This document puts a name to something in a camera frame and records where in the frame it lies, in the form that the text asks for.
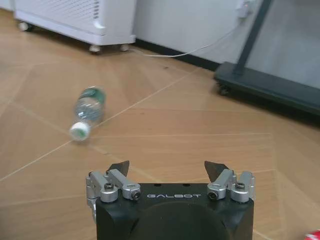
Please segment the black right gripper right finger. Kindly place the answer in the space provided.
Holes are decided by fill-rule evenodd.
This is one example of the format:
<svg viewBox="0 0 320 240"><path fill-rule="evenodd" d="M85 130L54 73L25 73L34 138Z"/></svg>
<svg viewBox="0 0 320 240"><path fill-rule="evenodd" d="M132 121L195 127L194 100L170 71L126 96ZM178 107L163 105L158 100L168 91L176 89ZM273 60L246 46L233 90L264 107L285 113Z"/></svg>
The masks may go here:
<svg viewBox="0 0 320 240"><path fill-rule="evenodd" d="M238 203L246 203L256 199L256 178L244 171L239 177L222 163L204 162L210 183L207 185L207 197L212 201L222 200L230 194L230 198Z"/></svg>

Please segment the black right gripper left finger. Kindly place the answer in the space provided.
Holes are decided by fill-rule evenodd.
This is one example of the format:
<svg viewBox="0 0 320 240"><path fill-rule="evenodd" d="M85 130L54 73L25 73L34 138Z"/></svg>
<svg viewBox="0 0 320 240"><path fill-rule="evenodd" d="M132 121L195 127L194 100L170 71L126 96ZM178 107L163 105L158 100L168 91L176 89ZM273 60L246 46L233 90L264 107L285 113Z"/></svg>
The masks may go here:
<svg viewBox="0 0 320 240"><path fill-rule="evenodd" d="M119 194L124 199L138 201L141 196L141 186L127 178L130 162L128 160L113 163L105 173L89 172L85 179L86 198L91 203L100 199L104 203L115 202Z"/></svg>

